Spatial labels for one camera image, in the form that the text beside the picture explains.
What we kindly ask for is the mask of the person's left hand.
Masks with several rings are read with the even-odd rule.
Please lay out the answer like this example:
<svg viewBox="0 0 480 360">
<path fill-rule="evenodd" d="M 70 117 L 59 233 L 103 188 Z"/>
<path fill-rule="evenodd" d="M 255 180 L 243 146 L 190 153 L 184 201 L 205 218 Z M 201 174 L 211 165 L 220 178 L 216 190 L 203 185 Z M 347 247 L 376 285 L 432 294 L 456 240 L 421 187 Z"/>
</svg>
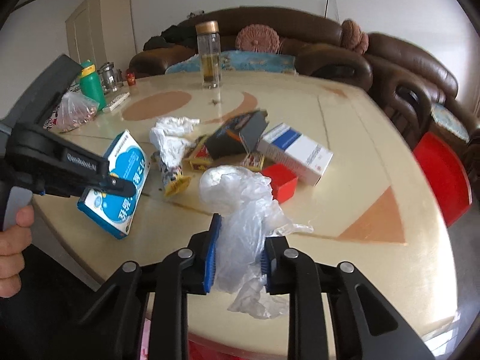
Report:
<svg viewBox="0 0 480 360">
<path fill-rule="evenodd" d="M 34 210 L 27 205 L 18 210 L 16 224 L 1 232 L 0 238 L 0 296 L 9 298 L 21 288 L 20 272 L 24 269 L 22 252 L 32 243 L 31 226 Z"/>
</svg>

